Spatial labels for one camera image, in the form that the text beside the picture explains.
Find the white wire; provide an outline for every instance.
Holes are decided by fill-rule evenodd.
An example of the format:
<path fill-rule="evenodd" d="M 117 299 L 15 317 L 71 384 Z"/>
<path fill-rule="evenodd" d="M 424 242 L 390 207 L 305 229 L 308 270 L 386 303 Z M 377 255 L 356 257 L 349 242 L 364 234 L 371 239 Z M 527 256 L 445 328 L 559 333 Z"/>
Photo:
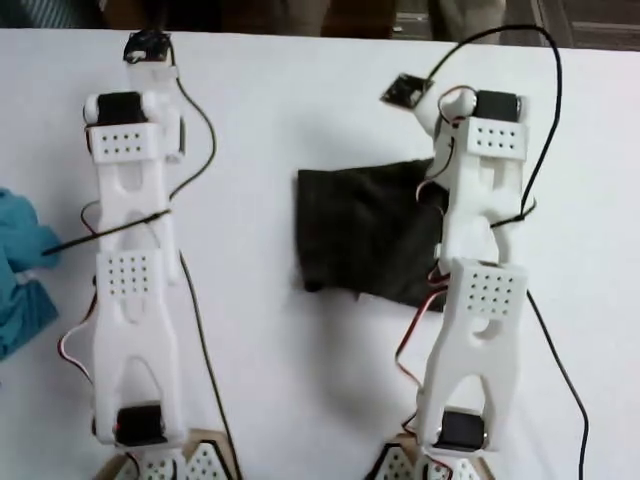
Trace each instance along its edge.
<path fill-rule="evenodd" d="M 72 327 L 64 335 L 62 335 L 62 337 L 60 337 L 60 340 L 58 340 L 58 353 L 60 354 L 63 360 L 71 363 L 72 365 L 75 365 L 78 369 L 80 369 L 80 371 L 87 378 L 89 383 L 93 385 L 93 380 L 91 379 L 91 375 L 89 374 L 89 371 L 84 366 L 84 364 L 80 360 L 69 355 L 65 349 L 65 344 L 69 339 L 69 337 L 71 337 L 71 335 L 73 335 L 74 333 L 82 330 L 84 327 L 88 325 L 88 323 L 89 323 L 88 321 L 83 321 L 82 323 L 79 323 L 78 325 Z"/>

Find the black wire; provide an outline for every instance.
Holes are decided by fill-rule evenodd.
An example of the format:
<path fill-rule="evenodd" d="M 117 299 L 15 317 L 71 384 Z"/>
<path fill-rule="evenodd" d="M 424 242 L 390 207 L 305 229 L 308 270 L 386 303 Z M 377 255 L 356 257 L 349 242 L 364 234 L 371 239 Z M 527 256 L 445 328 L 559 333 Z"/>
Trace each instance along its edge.
<path fill-rule="evenodd" d="M 580 409 L 580 413 L 582 414 L 582 420 L 584 422 L 584 430 L 582 432 L 582 444 L 580 446 L 580 461 L 578 463 L 578 479 L 583 480 L 584 479 L 584 457 L 587 450 L 587 438 L 589 436 L 589 416 L 587 415 L 587 410 L 584 408 L 582 400 L 580 399 L 580 395 L 578 395 L 578 392 L 573 386 L 573 382 L 571 382 L 571 379 L 569 378 L 569 374 L 565 370 L 564 365 L 562 364 L 562 361 L 558 356 L 556 347 L 553 344 L 553 341 L 551 340 L 551 335 L 549 335 L 549 330 L 547 330 L 547 326 L 545 325 L 544 320 L 542 319 L 542 314 L 540 313 L 540 310 L 538 309 L 538 306 L 536 305 L 536 302 L 533 299 L 533 295 L 531 295 L 530 290 L 527 290 L 527 298 L 529 299 L 529 303 L 531 304 L 531 308 L 533 308 L 533 311 L 536 314 L 536 317 L 538 317 L 538 322 L 540 322 L 542 333 L 544 333 L 544 337 L 546 338 L 547 343 L 549 344 L 549 349 L 551 350 L 551 354 L 553 355 L 553 358 L 556 361 L 558 368 L 560 369 L 560 373 L 562 373 L 562 376 L 564 377 L 564 381 L 567 383 L 569 390 L 571 390 L 571 394 L 573 395 L 573 398 L 578 404 L 578 408 Z"/>
<path fill-rule="evenodd" d="M 171 51 L 171 65 L 175 67 L 176 53 L 175 53 L 175 50 L 173 49 L 173 43 L 171 42 L 171 40 L 169 40 L 169 50 Z M 186 187 L 191 182 L 193 182 L 196 178 L 202 175 L 211 166 L 211 164 L 213 163 L 213 159 L 216 156 L 216 152 L 218 151 L 218 140 L 216 138 L 216 131 L 213 128 L 213 123 L 211 123 L 211 120 L 209 119 L 207 114 L 204 112 L 204 110 L 200 107 L 200 105 L 198 105 L 187 93 L 187 91 L 184 89 L 184 87 L 182 86 L 182 82 L 180 81 L 180 77 L 176 79 L 176 83 L 178 84 L 178 89 L 180 90 L 180 93 L 185 98 L 185 100 L 198 112 L 200 117 L 202 117 L 204 122 L 207 124 L 207 127 L 209 128 L 209 133 L 211 134 L 212 145 L 211 145 L 211 154 L 209 155 L 209 158 L 204 163 L 204 165 L 202 165 L 202 167 L 200 167 L 195 173 L 189 176 L 180 185 L 174 188 L 171 194 L 169 194 L 169 200 L 173 200 L 173 197 L 175 197 L 180 192 L 180 190 L 182 190 L 184 187 Z"/>
<path fill-rule="evenodd" d="M 176 66 L 176 52 L 173 48 L 173 43 L 169 40 L 169 50 L 171 51 L 171 65 Z M 195 173 L 189 176 L 186 180 L 180 183 L 176 188 L 173 189 L 171 194 L 169 194 L 169 200 L 173 200 L 173 198 L 187 185 L 196 180 L 200 175 L 202 175 L 213 163 L 213 159 L 216 156 L 216 152 L 218 150 L 218 141 L 216 138 L 216 131 L 213 128 L 213 123 L 204 112 L 204 110 L 198 105 L 191 96 L 187 93 L 180 81 L 180 77 L 176 79 L 176 83 L 178 84 L 178 89 L 185 100 L 198 112 L 200 117 L 204 120 L 209 128 L 209 133 L 211 135 L 211 153 L 209 154 L 209 158 L 207 161 L 198 169 Z M 196 297 L 195 287 L 193 286 L 193 282 L 191 281 L 191 275 L 189 273 L 189 268 L 187 267 L 187 262 L 180 252 L 180 263 L 182 264 L 182 269 L 184 270 L 184 275 L 187 279 L 187 284 L 189 285 L 189 292 L 191 293 L 191 299 L 193 301 L 193 310 L 196 316 L 196 323 L 198 324 L 198 333 L 200 335 L 200 345 L 202 347 L 202 353 L 205 358 L 205 362 L 207 364 L 207 370 L 209 371 L 209 378 L 211 379 L 211 385 L 213 386 L 213 393 L 215 394 L 216 401 L 218 402 L 218 409 L 220 411 L 220 417 L 222 418 L 222 423 L 224 424 L 225 431 L 227 433 L 227 437 L 229 438 L 229 448 L 231 449 L 231 456 L 233 457 L 233 463 L 235 464 L 236 472 L 238 473 L 238 480 L 242 480 L 242 470 L 240 468 L 240 462 L 238 460 L 238 453 L 236 451 L 235 444 L 233 443 L 233 436 L 231 434 L 231 428 L 229 427 L 229 422 L 227 420 L 227 416 L 224 411 L 224 407 L 222 405 L 222 397 L 220 395 L 220 391 L 218 389 L 218 383 L 216 382 L 216 377 L 213 372 L 213 367 L 211 364 L 211 360 L 209 358 L 209 350 L 207 349 L 206 340 L 204 338 L 204 331 L 202 327 L 202 318 L 200 316 L 200 307 L 198 305 L 198 299 Z"/>
<path fill-rule="evenodd" d="M 236 472 L 238 473 L 238 480 L 242 480 L 243 477 L 242 477 L 242 471 L 240 470 L 240 462 L 238 461 L 238 454 L 236 452 L 235 444 L 233 443 L 233 437 L 231 435 L 231 429 L 229 428 L 229 422 L 227 421 L 227 415 L 225 414 L 224 407 L 222 405 L 222 397 L 220 396 L 220 390 L 218 389 L 218 382 L 216 381 L 216 376 L 215 376 L 215 373 L 213 372 L 211 359 L 209 358 L 209 349 L 207 348 L 207 342 L 204 336 L 204 328 L 202 326 L 202 316 L 200 315 L 200 305 L 198 304 L 196 289 L 193 286 L 193 281 L 191 279 L 189 267 L 187 267 L 187 262 L 184 259 L 184 255 L 182 254 L 182 252 L 180 252 L 180 263 L 182 264 L 182 270 L 184 271 L 184 276 L 187 279 L 187 285 L 189 286 L 189 293 L 191 294 L 191 300 L 193 302 L 193 311 L 196 316 L 196 324 L 198 325 L 198 335 L 200 336 L 200 345 L 202 347 L 202 353 L 204 355 L 205 363 L 207 364 L 207 370 L 209 371 L 209 378 L 211 379 L 211 385 L 213 386 L 213 393 L 215 394 L 216 402 L 218 402 L 220 417 L 222 418 L 222 423 L 224 424 L 224 428 L 227 432 L 227 437 L 229 438 L 229 448 L 231 449 L 231 456 L 233 457 L 233 463 L 235 464 Z"/>
<path fill-rule="evenodd" d="M 427 177 L 428 181 L 435 180 L 449 168 L 449 165 L 451 164 L 451 159 L 453 158 L 453 150 L 455 149 L 455 146 L 456 146 L 456 139 L 454 137 L 451 137 L 451 143 L 449 144 L 449 158 L 447 158 L 447 162 L 445 163 L 444 167 L 442 167 L 438 172 L 434 173 L 433 175 L 429 175 Z"/>
<path fill-rule="evenodd" d="M 136 225 L 141 225 L 143 223 L 151 223 L 158 220 L 160 217 L 165 216 L 166 214 L 171 213 L 170 209 L 163 210 L 161 212 L 157 212 L 146 217 L 143 217 L 139 220 L 135 220 L 130 223 L 125 223 L 124 225 L 120 225 L 119 227 L 113 227 L 108 230 L 104 230 L 102 232 L 92 233 L 91 235 L 86 235 L 84 237 L 76 238 L 75 240 L 71 240 L 70 242 L 61 243 L 57 247 L 48 248 L 44 252 L 42 252 L 43 256 L 53 255 L 54 253 L 62 252 L 63 250 L 68 250 L 69 248 L 77 247 L 83 243 L 91 242 L 100 237 L 104 237 L 106 235 L 111 235 L 112 233 L 120 232 L 122 230 L 126 230 L 131 227 L 135 227 Z"/>
<path fill-rule="evenodd" d="M 547 135 L 547 140 L 544 142 L 542 147 L 542 151 L 540 152 L 540 157 L 536 162 L 533 171 L 531 172 L 531 176 L 529 177 L 529 181 L 524 189 L 524 193 L 522 195 L 522 200 L 520 202 L 520 215 L 524 214 L 525 207 L 527 204 L 527 199 L 529 198 L 529 194 L 531 193 L 531 188 L 533 187 L 533 183 L 538 176 L 538 172 L 540 168 L 542 168 L 542 163 L 544 162 L 545 157 L 547 156 L 547 151 L 549 150 L 549 146 L 551 145 L 551 141 L 553 140 L 553 136 L 556 133 L 556 129 L 558 128 L 558 123 L 560 122 L 560 111 L 562 108 L 562 61 L 560 60 L 560 51 L 558 50 L 558 45 L 555 40 L 551 36 L 551 34 L 545 30 L 544 28 L 538 25 L 502 25 L 500 27 L 491 28 L 489 30 L 485 30 L 483 32 L 476 33 L 475 35 L 470 36 L 469 38 L 461 41 L 455 47 L 453 47 L 439 62 L 438 64 L 431 70 L 431 73 L 425 80 L 425 85 L 429 84 L 429 82 L 433 81 L 433 77 L 436 73 L 442 68 L 449 58 L 460 50 L 465 45 L 475 42 L 480 38 L 488 37 L 489 35 L 493 35 L 495 33 L 505 32 L 505 31 L 522 31 L 522 30 L 533 30 L 542 35 L 547 42 L 549 42 L 549 46 L 553 51 L 553 56 L 556 62 L 556 106 L 553 114 L 553 123 L 551 124 L 551 128 L 549 129 L 549 134 Z"/>
<path fill-rule="evenodd" d="M 124 454 L 129 458 L 129 460 L 131 460 L 133 462 L 133 464 L 136 467 L 136 480 L 140 478 L 140 475 L 142 473 L 142 471 L 140 470 L 140 462 L 138 462 L 138 459 L 136 457 L 133 456 L 132 453 L 129 452 L 124 452 Z"/>
<path fill-rule="evenodd" d="M 538 206 L 538 202 L 536 202 L 536 199 L 533 199 L 533 205 L 531 205 L 529 208 L 527 208 L 524 212 L 519 213 L 518 215 L 514 215 L 513 217 L 510 218 L 506 218 L 504 220 L 499 220 L 495 223 L 492 223 L 490 225 L 491 228 L 498 228 L 498 227 L 502 227 L 504 225 L 507 225 L 509 223 L 516 223 L 516 222 L 523 222 L 531 212 L 533 212 L 536 207 Z"/>

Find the wire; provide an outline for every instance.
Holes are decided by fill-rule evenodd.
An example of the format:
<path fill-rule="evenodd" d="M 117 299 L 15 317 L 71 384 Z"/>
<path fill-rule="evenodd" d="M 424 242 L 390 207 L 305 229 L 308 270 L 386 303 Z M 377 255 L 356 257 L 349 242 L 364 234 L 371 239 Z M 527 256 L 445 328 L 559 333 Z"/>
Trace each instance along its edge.
<path fill-rule="evenodd" d="M 169 50 L 171 51 L 171 65 L 175 67 L 176 52 L 173 48 L 173 43 L 171 42 L 171 40 L 169 40 Z M 200 105 L 198 105 L 187 93 L 187 91 L 184 89 L 184 86 L 182 85 L 182 81 L 180 80 L 180 77 L 176 79 L 176 83 L 178 84 L 178 89 L 180 90 L 180 93 L 185 98 L 185 100 L 189 103 L 189 105 L 191 105 L 194 108 L 194 110 L 196 110 L 196 112 L 198 112 L 200 117 L 202 117 L 202 120 L 204 120 L 204 122 L 207 124 L 209 133 L 211 134 L 211 153 L 209 154 L 209 158 L 207 159 L 207 161 L 198 170 L 196 170 L 195 173 L 193 173 L 191 176 L 189 176 L 186 180 L 184 180 L 176 188 L 173 189 L 173 191 L 169 194 L 169 200 L 173 200 L 173 198 L 183 188 L 185 188 L 187 185 L 193 182 L 196 178 L 202 175 L 211 166 L 211 164 L 213 163 L 213 159 L 216 156 L 216 152 L 218 151 L 218 140 L 216 138 L 216 131 L 213 128 L 213 123 L 211 123 L 211 120 L 209 119 L 207 114 L 204 112 L 204 110 L 200 107 Z"/>
<path fill-rule="evenodd" d="M 198 326 L 198 335 L 200 337 L 200 346 L 202 347 L 202 353 L 204 355 L 204 360 L 207 365 L 207 370 L 209 371 L 209 379 L 211 380 L 211 386 L 213 387 L 213 393 L 216 397 L 216 402 L 218 403 L 218 410 L 220 411 L 220 417 L 222 418 L 222 423 L 224 424 L 224 429 L 227 432 L 227 437 L 229 438 L 229 448 L 231 449 L 231 456 L 233 457 L 233 463 L 235 464 L 236 471 L 238 473 L 238 480 L 242 480 L 242 470 L 240 469 L 240 462 L 238 461 L 238 454 L 236 452 L 236 447 L 233 443 L 233 437 L 231 435 L 231 428 L 229 428 L 229 422 L 227 420 L 227 415 L 224 411 L 224 406 L 222 405 L 222 397 L 220 396 L 220 390 L 218 388 L 218 382 L 216 381 L 216 376 L 213 371 L 213 366 L 211 364 L 211 359 L 209 358 L 209 349 L 207 348 L 207 342 L 204 336 L 204 328 L 202 326 L 202 316 L 200 315 L 200 305 L 198 304 L 198 297 L 196 295 L 195 287 L 193 286 L 193 280 L 191 279 L 191 274 L 189 272 L 189 267 L 187 266 L 187 262 L 184 258 L 182 252 L 180 252 L 180 264 L 182 265 L 182 270 L 184 271 L 184 276 L 187 280 L 187 285 L 189 287 L 189 293 L 191 294 L 191 300 L 193 302 L 193 311 L 196 317 L 196 324 Z"/>
<path fill-rule="evenodd" d="M 495 223 L 492 223 L 490 225 L 490 228 L 498 228 L 498 227 L 502 227 L 504 225 L 507 225 L 509 223 L 516 223 L 516 222 L 523 222 L 531 212 L 533 212 L 536 207 L 538 206 L 538 202 L 536 202 L 536 199 L 533 199 L 533 205 L 531 205 L 529 208 L 527 208 L 524 212 L 519 213 L 518 215 L 514 215 L 513 217 L 509 217 L 505 220 L 500 220 L 497 221 Z"/>
<path fill-rule="evenodd" d="M 418 388 L 422 388 L 422 383 L 420 383 L 420 380 L 418 380 L 415 377 L 415 375 L 411 373 L 409 369 L 402 364 L 402 362 L 400 362 L 400 355 L 402 354 L 405 347 L 407 346 L 407 343 L 409 342 L 409 339 L 411 338 L 411 335 L 413 334 L 413 331 L 415 330 L 416 325 L 418 324 L 420 319 L 423 317 L 424 313 L 429 309 L 429 305 L 431 305 L 431 303 L 433 303 L 433 301 L 439 295 L 441 295 L 446 291 L 447 291 L 447 288 L 443 287 L 437 290 L 433 290 L 431 291 L 431 293 L 429 293 L 429 295 L 427 295 L 427 298 L 425 298 L 424 302 L 422 302 L 422 305 L 420 305 L 420 308 L 418 308 L 418 310 L 416 311 L 416 314 L 413 316 L 413 320 L 411 320 L 411 323 L 409 324 L 407 331 L 402 337 L 402 340 L 400 340 L 400 344 L 396 349 L 396 354 L 395 354 L 396 366 L 402 371 L 402 373 L 404 373 L 407 377 L 409 377 L 413 381 L 413 383 L 415 383 L 418 386 Z"/>
<path fill-rule="evenodd" d="M 420 192 L 422 192 L 422 189 L 424 187 L 426 187 L 427 185 L 429 185 L 431 182 L 433 182 L 436 178 L 438 178 L 440 175 L 442 175 L 448 168 L 449 165 L 451 164 L 451 159 L 453 158 L 453 150 L 455 148 L 456 145 L 456 140 L 455 138 L 451 137 L 451 143 L 449 144 L 449 158 L 447 158 L 446 163 L 444 164 L 444 166 L 438 170 L 436 173 L 434 173 L 433 175 L 429 175 L 427 177 L 425 177 L 425 179 L 420 182 L 418 184 L 418 186 L 416 187 L 416 202 L 420 203 Z"/>
<path fill-rule="evenodd" d="M 82 210 L 80 210 L 80 221 L 86 227 L 86 229 L 89 230 L 94 235 L 96 235 L 96 231 L 93 229 L 91 224 L 87 221 L 87 219 L 84 218 L 84 214 L 89 208 L 91 208 L 94 205 L 98 205 L 99 203 L 100 203 L 100 200 L 94 200 L 92 202 L 87 203 L 84 207 L 82 207 Z"/>
<path fill-rule="evenodd" d="M 440 95 L 440 98 L 438 99 L 438 112 L 440 113 L 440 116 L 442 117 L 442 119 L 448 123 L 449 125 L 454 126 L 454 128 L 456 128 L 457 125 L 454 125 L 455 121 L 462 121 L 465 120 L 467 117 L 464 116 L 458 116 L 456 118 L 454 118 L 453 120 L 449 120 L 447 118 L 447 116 L 444 114 L 444 112 L 442 111 L 442 100 L 444 99 L 444 97 L 446 97 L 447 95 L 452 94 L 453 92 L 457 92 L 458 90 L 470 90 L 473 92 L 473 94 L 476 96 L 476 100 L 478 99 L 478 92 L 476 91 L 475 88 L 470 87 L 469 85 L 456 85 L 455 87 L 450 88 L 449 90 L 447 90 L 446 92 L 444 92 L 442 95 Z"/>
<path fill-rule="evenodd" d="M 522 30 L 536 31 L 540 35 L 542 35 L 547 40 L 547 42 L 549 42 L 549 46 L 553 51 L 553 56 L 556 63 L 556 104 L 555 104 L 555 110 L 553 114 L 553 123 L 551 124 L 551 128 L 549 129 L 547 139 L 544 142 L 542 151 L 540 152 L 540 157 L 538 158 L 538 161 L 536 162 L 533 168 L 533 171 L 531 172 L 531 176 L 529 177 L 529 181 L 527 182 L 527 185 L 524 189 L 524 193 L 522 195 L 522 200 L 520 202 L 521 215 L 524 214 L 525 206 L 527 204 L 527 199 L 529 198 L 529 194 L 531 193 L 531 188 L 533 187 L 533 183 L 535 182 L 536 177 L 538 176 L 538 173 L 542 168 L 542 163 L 544 162 L 544 159 L 547 155 L 547 151 L 549 150 L 549 146 L 551 145 L 551 141 L 553 140 L 553 137 L 556 133 L 556 129 L 558 128 L 558 123 L 560 122 L 560 112 L 562 109 L 562 61 L 560 60 L 560 51 L 558 50 L 558 46 L 555 40 L 553 39 L 553 37 L 551 36 L 551 34 L 544 28 L 538 25 L 533 25 L 533 24 L 502 25 L 500 27 L 491 28 L 489 30 L 476 33 L 475 35 L 472 35 L 469 38 L 463 40 L 462 42 L 458 43 L 455 47 L 453 47 L 451 50 L 449 50 L 449 52 L 436 64 L 436 66 L 433 67 L 433 69 L 431 70 L 431 73 L 429 73 L 429 75 L 427 76 L 427 79 L 425 80 L 425 85 L 429 84 L 429 82 L 432 82 L 433 77 L 436 75 L 436 73 L 438 73 L 438 71 L 440 70 L 440 68 L 442 68 L 445 62 L 449 60 L 449 58 L 451 58 L 451 56 L 454 53 L 456 53 L 465 45 L 468 45 L 480 38 L 484 38 L 489 35 L 493 35 L 495 33 L 500 33 L 505 31 L 522 31 Z"/>
<path fill-rule="evenodd" d="M 68 330 L 64 335 L 62 335 L 58 340 L 58 344 L 57 344 L 58 355 L 60 356 L 60 358 L 62 358 L 64 361 L 70 363 L 71 365 L 76 367 L 78 370 L 80 370 L 80 372 L 85 376 L 85 378 L 89 381 L 91 385 L 93 385 L 93 380 L 91 379 L 91 375 L 89 374 L 89 371 L 82 364 L 82 362 L 80 362 L 78 359 L 72 357 L 66 352 L 65 344 L 69 339 L 69 337 L 71 337 L 71 335 L 73 335 L 74 333 L 76 333 L 77 331 L 79 331 L 80 329 L 84 328 L 87 325 L 87 321 L 89 320 L 89 318 L 91 318 L 91 314 L 95 310 L 97 304 L 98 304 L 98 294 L 97 292 L 94 292 L 93 298 L 91 299 L 91 303 L 89 305 L 87 313 L 85 313 L 80 323 L 78 323 L 76 326 Z"/>
<path fill-rule="evenodd" d="M 119 227 L 109 228 L 108 230 L 104 230 L 98 233 L 92 233 L 91 235 L 87 235 L 84 237 L 76 238 L 75 240 L 71 240 L 70 242 L 62 243 L 57 247 L 49 248 L 42 252 L 43 256 L 53 255 L 54 253 L 62 252 L 63 250 L 68 250 L 69 248 L 76 247 L 83 243 L 91 242 L 96 240 L 97 238 L 104 237 L 106 235 L 111 235 L 112 233 L 120 232 L 122 230 L 127 230 L 128 228 L 135 227 L 136 225 L 142 225 L 144 223 L 151 223 L 159 218 L 165 216 L 166 214 L 171 213 L 171 209 L 166 209 L 161 212 L 153 213 L 146 217 L 143 217 L 139 220 L 135 220 L 130 223 L 125 223 L 124 225 L 120 225 Z"/>
<path fill-rule="evenodd" d="M 451 278 L 451 274 L 447 273 L 445 275 L 441 275 L 439 277 L 433 277 L 433 274 L 438 269 L 438 264 L 436 263 L 431 271 L 427 274 L 427 283 L 432 287 L 441 287 L 443 285 L 449 284 L 449 279 Z"/>
<path fill-rule="evenodd" d="M 140 469 L 140 462 L 136 458 L 136 456 L 131 452 L 124 452 L 124 454 L 133 462 L 133 465 L 136 467 L 136 480 L 140 478 L 142 471 Z"/>
<path fill-rule="evenodd" d="M 569 387 L 569 390 L 571 390 L 571 394 L 573 395 L 573 398 L 575 399 L 576 403 L 578 404 L 578 408 L 580 409 L 580 413 L 582 414 L 582 421 L 584 422 L 584 429 L 583 429 L 583 432 L 582 432 L 582 444 L 580 445 L 580 461 L 578 463 L 578 479 L 579 480 L 583 480 L 584 479 L 584 458 L 585 458 L 585 454 L 586 454 L 586 450 L 587 450 L 587 438 L 589 436 L 589 416 L 587 415 L 587 410 L 584 408 L 584 404 L 582 403 L 582 400 L 580 399 L 580 395 L 578 395 L 577 390 L 573 386 L 573 382 L 571 381 L 571 378 L 569 378 L 569 374 L 565 370 L 564 365 L 562 364 L 562 361 L 560 360 L 560 356 L 558 355 L 558 352 L 556 351 L 556 347 L 553 344 L 553 340 L 551 340 L 551 335 L 549 334 L 549 330 L 547 330 L 547 326 L 545 325 L 544 320 L 542 319 L 542 314 L 540 313 L 540 310 L 538 309 L 538 305 L 536 305 L 536 302 L 533 299 L 533 295 L 531 294 L 530 290 L 527 290 L 527 298 L 529 299 L 529 303 L 531 304 L 531 308 L 533 308 L 533 311 L 536 314 L 536 317 L 538 318 L 538 322 L 540 322 L 540 327 L 542 328 L 542 333 L 544 334 L 544 338 L 547 340 L 547 344 L 549 344 L 549 349 L 551 350 L 551 354 L 553 355 L 553 359 L 556 361 L 556 364 L 558 365 L 558 368 L 560 369 L 560 373 L 562 373 L 562 377 L 564 378 L 564 381 L 566 382 L 567 386 Z"/>

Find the white 3d-printed part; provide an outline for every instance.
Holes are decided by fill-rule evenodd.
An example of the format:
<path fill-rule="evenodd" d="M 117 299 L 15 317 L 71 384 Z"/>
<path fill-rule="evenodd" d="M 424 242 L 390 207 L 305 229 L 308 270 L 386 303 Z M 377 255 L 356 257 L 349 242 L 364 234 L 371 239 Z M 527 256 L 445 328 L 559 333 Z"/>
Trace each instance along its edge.
<path fill-rule="evenodd" d="M 218 452 L 210 443 L 201 443 L 187 464 L 188 480 L 227 480 Z"/>
<path fill-rule="evenodd" d="M 400 446 L 390 447 L 375 480 L 412 480 L 413 465 Z"/>
<path fill-rule="evenodd" d="M 173 458 L 140 462 L 140 477 L 132 460 L 127 459 L 114 480 L 170 480 Z M 218 452 L 210 443 L 201 443 L 186 466 L 186 480 L 230 480 Z"/>
<path fill-rule="evenodd" d="M 170 446 L 186 437 L 176 335 L 169 318 L 163 252 L 123 250 L 97 257 L 98 318 L 93 342 L 96 436 L 115 442 L 122 382 L 132 362 L 142 363 L 157 386 Z"/>
<path fill-rule="evenodd" d="M 466 458 L 458 460 L 453 470 L 451 480 L 482 480 L 475 471 L 471 462 Z"/>
<path fill-rule="evenodd" d="M 449 397 L 470 375 L 480 378 L 485 395 L 484 448 L 498 448 L 515 392 L 518 324 L 527 291 L 527 274 L 519 267 L 457 258 L 452 267 L 443 327 L 429 355 L 417 418 L 421 445 L 442 455 L 456 455 L 433 444 Z M 481 329 L 478 321 L 485 323 Z"/>
<path fill-rule="evenodd" d="M 460 129 L 458 139 L 471 154 L 522 162 L 527 159 L 527 128 L 521 123 L 471 117 Z"/>
<path fill-rule="evenodd" d="M 97 259 L 97 285 L 103 301 L 151 297 L 162 285 L 162 255 L 157 250 L 102 252 Z"/>
<path fill-rule="evenodd" d="M 132 123 L 91 127 L 89 140 L 97 164 L 160 159 L 162 137 L 155 123 Z"/>

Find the red wire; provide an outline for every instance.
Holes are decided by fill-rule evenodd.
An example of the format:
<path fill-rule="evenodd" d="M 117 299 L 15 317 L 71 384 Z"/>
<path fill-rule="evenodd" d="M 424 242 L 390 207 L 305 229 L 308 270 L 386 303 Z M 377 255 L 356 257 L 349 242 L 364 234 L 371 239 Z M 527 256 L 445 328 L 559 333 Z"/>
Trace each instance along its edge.
<path fill-rule="evenodd" d="M 440 275 L 439 277 L 433 276 L 433 274 L 438 269 L 438 264 L 436 263 L 431 271 L 427 274 L 427 283 L 432 287 L 440 287 L 442 285 L 446 285 L 449 283 L 449 279 L 451 278 L 451 274 L 447 273 L 446 275 Z"/>
<path fill-rule="evenodd" d="M 413 380 L 413 382 L 418 386 L 418 388 L 422 388 L 422 384 L 413 375 L 413 373 L 411 373 L 409 371 L 409 369 L 407 369 L 400 362 L 400 355 L 404 351 L 404 348 L 407 346 L 407 343 L 409 342 L 409 339 L 411 338 L 411 335 L 413 334 L 413 331 L 415 330 L 416 325 L 418 324 L 418 322 L 420 321 L 420 319 L 424 315 L 424 312 L 426 312 L 428 310 L 429 305 L 431 305 L 431 303 L 438 297 L 438 295 L 440 295 L 440 294 L 442 294 L 442 293 L 444 293 L 446 291 L 447 291 L 447 287 L 442 287 L 442 288 L 439 288 L 437 290 L 433 290 L 427 296 L 427 298 L 424 300 L 424 302 L 422 302 L 422 305 L 420 306 L 420 308 L 418 308 L 418 310 L 416 311 L 416 314 L 414 315 L 413 320 L 411 320 L 411 323 L 409 324 L 409 328 L 407 328 L 407 331 L 405 332 L 404 336 L 402 337 L 402 340 L 400 340 L 400 344 L 398 345 L 398 348 L 396 349 L 395 361 L 396 361 L 397 367 L 402 371 L 402 373 L 404 373 L 409 378 L 411 378 L 411 380 Z"/>

